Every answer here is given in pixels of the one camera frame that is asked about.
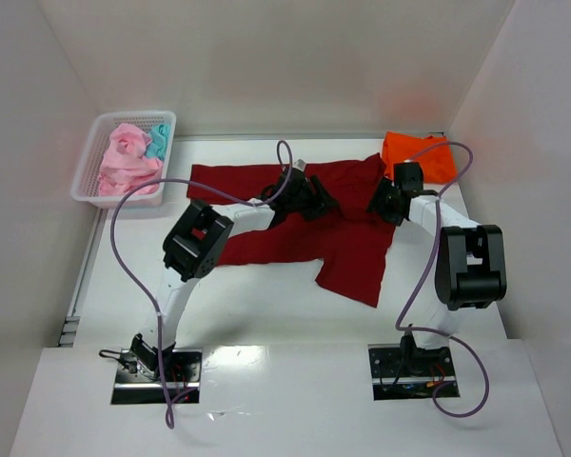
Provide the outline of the teal t shirt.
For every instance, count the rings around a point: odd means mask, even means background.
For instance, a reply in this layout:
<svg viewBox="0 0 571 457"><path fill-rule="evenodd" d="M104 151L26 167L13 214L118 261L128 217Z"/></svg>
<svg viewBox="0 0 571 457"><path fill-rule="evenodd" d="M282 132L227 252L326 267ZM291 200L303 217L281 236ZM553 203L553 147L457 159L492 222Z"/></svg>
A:
<svg viewBox="0 0 571 457"><path fill-rule="evenodd" d="M148 159L158 159L164 162L167 155L169 138L171 135L171 125L155 125L150 129L149 135L151 140L146 148L145 156Z"/></svg>

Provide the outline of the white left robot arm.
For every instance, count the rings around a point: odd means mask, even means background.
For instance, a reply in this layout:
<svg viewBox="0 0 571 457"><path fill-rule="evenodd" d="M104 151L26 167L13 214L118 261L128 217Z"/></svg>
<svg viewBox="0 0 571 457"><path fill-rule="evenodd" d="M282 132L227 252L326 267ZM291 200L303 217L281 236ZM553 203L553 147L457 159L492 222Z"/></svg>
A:
<svg viewBox="0 0 571 457"><path fill-rule="evenodd" d="M307 177L298 167L284 170L277 184L257 198L230 205L191 200L163 242L165 270L155 298L162 323L150 319L133 337L130 351L138 366L157 379L159 365L169 364L187 301L198 282L217 266L229 239L273 229L293 213L313 221L338 207L319 178Z"/></svg>

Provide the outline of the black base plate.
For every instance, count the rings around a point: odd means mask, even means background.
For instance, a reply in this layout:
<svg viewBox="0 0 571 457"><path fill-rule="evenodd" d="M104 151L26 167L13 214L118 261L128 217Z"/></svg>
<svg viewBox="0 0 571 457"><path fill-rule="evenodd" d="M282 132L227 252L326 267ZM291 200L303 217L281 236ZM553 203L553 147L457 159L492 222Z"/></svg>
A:
<svg viewBox="0 0 571 457"><path fill-rule="evenodd" d="M415 344L404 354L402 345L370 345L368 359L375 401L460 396L448 347L424 349Z"/></svg>
<svg viewBox="0 0 571 457"><path fill-rule="evenodd" d="M202 352L175 349L166 368L169 396L177 404L198 404ZM122 350L117 365L110 403L114 406L160 405L165 402L159 379L148 377L128 350Z"/></svg>

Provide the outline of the orange folded t shirt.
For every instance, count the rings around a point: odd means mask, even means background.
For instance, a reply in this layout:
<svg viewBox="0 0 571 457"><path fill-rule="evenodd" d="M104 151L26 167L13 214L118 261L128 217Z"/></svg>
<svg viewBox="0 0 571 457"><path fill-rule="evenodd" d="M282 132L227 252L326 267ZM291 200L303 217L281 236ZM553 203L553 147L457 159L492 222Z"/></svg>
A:
<svg viewBox="0 0 571 457"><path fill-rule="evenodd" d="M385 135L381 157L385 176L393 178L396 164L411 159L420 164L423 180L429 184L446 184L457 175L453 154L444 136L415 137L394 131Z"/></svg>

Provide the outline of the white plastic laundry basket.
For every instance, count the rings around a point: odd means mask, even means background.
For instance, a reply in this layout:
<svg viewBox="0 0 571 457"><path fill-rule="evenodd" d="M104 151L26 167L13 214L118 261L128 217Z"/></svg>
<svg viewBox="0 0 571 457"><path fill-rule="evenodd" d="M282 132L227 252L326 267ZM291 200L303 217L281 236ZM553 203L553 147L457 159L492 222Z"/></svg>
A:
<svg viewBox="0 0 571 457"><path fill-rule="evenodd" d="M70 194L79 202L90 203L100 209L112 209L124 195L102 197L98 195L98 171L110 134L121 124L130 123L144 132L158 124L170 124L171 135L167 146L167 155L160 178L167 176L167 168L173 146L176 115L169 110L130 110L116 111L100 115L92 124L85 147L83 148Z"/></svg>

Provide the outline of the pink t shirt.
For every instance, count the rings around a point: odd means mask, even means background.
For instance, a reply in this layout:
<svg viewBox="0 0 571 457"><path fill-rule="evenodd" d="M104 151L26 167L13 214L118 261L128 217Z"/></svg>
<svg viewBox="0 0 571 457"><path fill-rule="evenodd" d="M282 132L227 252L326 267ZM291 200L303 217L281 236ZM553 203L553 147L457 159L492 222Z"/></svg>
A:
<svg viewBox="0 0 571 457"><path fill-rule="evenodd" d="M98 171L99 196L122 196L161 177L164 162L145 156L150 140L149 133L130 123L121 123L110 134Z"/></svg>

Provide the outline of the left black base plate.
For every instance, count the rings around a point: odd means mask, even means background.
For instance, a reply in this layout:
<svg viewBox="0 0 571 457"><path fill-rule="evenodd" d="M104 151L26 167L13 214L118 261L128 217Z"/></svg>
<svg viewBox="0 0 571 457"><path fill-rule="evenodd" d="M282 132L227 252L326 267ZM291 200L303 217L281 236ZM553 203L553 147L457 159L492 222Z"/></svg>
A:
<svg viewBox="0 0 571 457"><path fill-rule="evenodd" d="M177 404L198 404L202 352L175 349L166 368L169 396ZM148 377L128 350L122 350L117 365L110 403L114 406L160 405L165 402L159 379Z"/></svg>

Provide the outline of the dark red t shirt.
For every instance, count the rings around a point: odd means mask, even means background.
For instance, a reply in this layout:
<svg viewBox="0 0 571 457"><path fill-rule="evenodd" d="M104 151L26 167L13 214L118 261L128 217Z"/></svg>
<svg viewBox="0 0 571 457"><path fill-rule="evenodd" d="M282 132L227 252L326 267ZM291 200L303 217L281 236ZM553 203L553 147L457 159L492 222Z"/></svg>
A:
<svg viewBox="0 0 571 457"><path fill-rule="evenodd" d="M218 264L320 260L318 286L375 308L395 228L366 209L384 171L377 154L307 165L306 174L319 178L339 208L314 221L291 214L276 228L236 235L227 242Z"/></svg>

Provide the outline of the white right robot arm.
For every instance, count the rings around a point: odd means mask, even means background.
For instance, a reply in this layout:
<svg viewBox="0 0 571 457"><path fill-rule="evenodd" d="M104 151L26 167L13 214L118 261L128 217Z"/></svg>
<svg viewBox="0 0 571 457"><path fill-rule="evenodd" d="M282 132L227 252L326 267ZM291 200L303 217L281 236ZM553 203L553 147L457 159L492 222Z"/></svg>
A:
<svg viewBox="0 0 571 457"><path fill-rule="evenodd" d="M485 309L503 299L507 289L502 230L482 225L443 200L448 187L436 191L423 183L417 162L395 166L394 176L381 180L367 207L387 223L414 224L433 237L429 259L413 288L396 328L404 332L398 348L372 349L378 374L419 376L433 362L444 362L446 346L456 340L456 317L466 309ZM437 312L426 324L406 324L406 314L433 280L431 298Z"/></svg>

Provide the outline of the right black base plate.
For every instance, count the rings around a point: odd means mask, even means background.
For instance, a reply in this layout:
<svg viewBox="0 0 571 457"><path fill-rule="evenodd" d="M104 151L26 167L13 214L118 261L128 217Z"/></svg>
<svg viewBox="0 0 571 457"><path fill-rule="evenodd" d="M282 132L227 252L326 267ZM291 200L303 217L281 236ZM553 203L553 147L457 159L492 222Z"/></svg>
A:
<svg viewBox="0 0 571 457"><path fill-rule="evenodd" d="M402 345L370 345L368 359L375 401L460 396L448 347L424 349L415 344L404 354Z"/></svg>

